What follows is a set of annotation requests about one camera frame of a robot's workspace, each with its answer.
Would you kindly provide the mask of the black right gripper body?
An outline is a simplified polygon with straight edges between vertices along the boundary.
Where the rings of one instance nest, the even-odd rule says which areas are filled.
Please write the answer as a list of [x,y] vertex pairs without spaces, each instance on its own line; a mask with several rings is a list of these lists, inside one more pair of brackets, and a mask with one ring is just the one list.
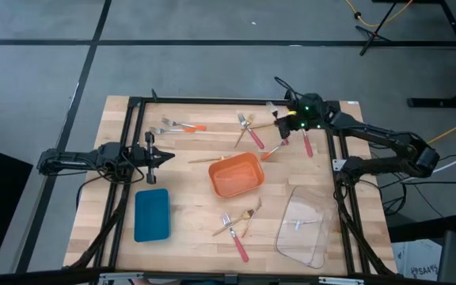
[[291,131],[322,127],[331,116],[330,113],[337,111],[335,105],[324,101],[317,93],[290,95],[287,108],[284,122]]

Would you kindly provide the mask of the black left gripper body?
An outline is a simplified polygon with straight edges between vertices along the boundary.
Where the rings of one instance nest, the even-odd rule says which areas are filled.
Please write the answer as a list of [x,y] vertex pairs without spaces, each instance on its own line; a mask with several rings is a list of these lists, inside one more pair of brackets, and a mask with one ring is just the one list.
[[[154,175],[154,135],[147,131],[145,134],[147,148],[140,146],[138,143],[132,146],[131,156],[134,169],[141,175],[141,179],[146,179],[148,184],[156,183]],[[147,167],[146,175],[143,174],[141,167]]]

